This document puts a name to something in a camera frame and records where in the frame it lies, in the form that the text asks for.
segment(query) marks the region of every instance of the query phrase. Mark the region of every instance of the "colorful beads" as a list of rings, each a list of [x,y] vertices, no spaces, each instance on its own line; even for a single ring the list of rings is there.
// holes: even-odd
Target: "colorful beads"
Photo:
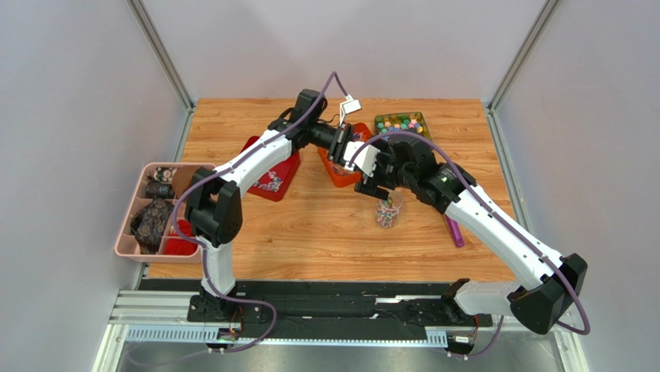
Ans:
[[[429,138],[428,129],[420,112],[380,115],[374,119],[374,122],[378,134],[407,130]]]
[[[401,213],[403,198],[395,191],[390,191],[386,201],[380,200],[376,204],[376,222],[384,228],[394,226],[397,217]]]

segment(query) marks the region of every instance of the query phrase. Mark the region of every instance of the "red tray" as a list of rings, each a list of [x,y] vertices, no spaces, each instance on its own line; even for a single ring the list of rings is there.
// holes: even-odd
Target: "red tray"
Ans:
[[[258,139],[258,136],[250,137],[241,152],[250,147]],[[250,187],[248,192],[250,194],[272,200],[273,202],[279,202],[284,198],[284,194],[287,193],[287,189],[291,184],[291,180],[294,179],[294,175],[296,174],[296,171],[300,165],[301,156],[299,153],[295,153],[285,161],[279,163],[275,167],[270,168],[270,170],[266,172],[266,174],[264,174],[257,182],[259,186]]]

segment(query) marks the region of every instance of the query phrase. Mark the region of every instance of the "dark patterned fabric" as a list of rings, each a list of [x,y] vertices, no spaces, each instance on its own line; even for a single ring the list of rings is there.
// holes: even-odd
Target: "dark patterned fabric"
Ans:
[[[177,168],[158,167],[153,171],[151,177],[156,181],[165,182],[166,184],[169,184],[172,182],[172,178],[174,177],[175,173],[177,173]]]
[[[153,181],[146,184],[144,193],[147,198],[151,199],[174,199],[174,189],[171,184],[164,184],[162,182]]]
[[[160,248],[160,240],[165,235],[167,220],[174,206],[163,199],[154,199],[149,205],[140,209],[131,221],[131,232],[139,243],[142,254],[156,254]]]

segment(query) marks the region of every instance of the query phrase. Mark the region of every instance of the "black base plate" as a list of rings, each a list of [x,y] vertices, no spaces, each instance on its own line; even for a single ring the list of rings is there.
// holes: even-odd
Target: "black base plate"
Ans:
[[[196,280],[148,279],[140,283],[145,291],[198,291]],[[376,298],[396,295],[442,295],[445,283],[379,283],[331,281],[237,281],[239,298],[268,301],[277,309],[277,324],[269,337],[287,339],[426,339],[425,326],[475,326],[472,316],[451,322],[442,299],[415,299],[398,303],[376,303]],[[201,296],[191,299],[198,308]],[[268,308],[243,305],[245,329],[242,336],[261,335],[272,319]],[[190,322],[228,321],[222,314],[189,309]],[[480,315],[482,327],[492,326],[490,316]]]

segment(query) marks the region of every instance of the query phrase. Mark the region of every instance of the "orange tray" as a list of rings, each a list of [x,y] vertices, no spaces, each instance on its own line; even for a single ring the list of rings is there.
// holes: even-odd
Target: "orange tray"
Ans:
[[[367,141],[371,138],[371,131],[369,127],[363,122],[358,122],[353,126],[353,139],[358,141]],[[328,151],[326,149],[318,148],[318,155],[321,157],[321,162],[325,166],[332,183],[338,188],[345,188],[350,184],[356,184],[362,179],[360,172],[349,172],[341,165],[332,163],[328,160]]]

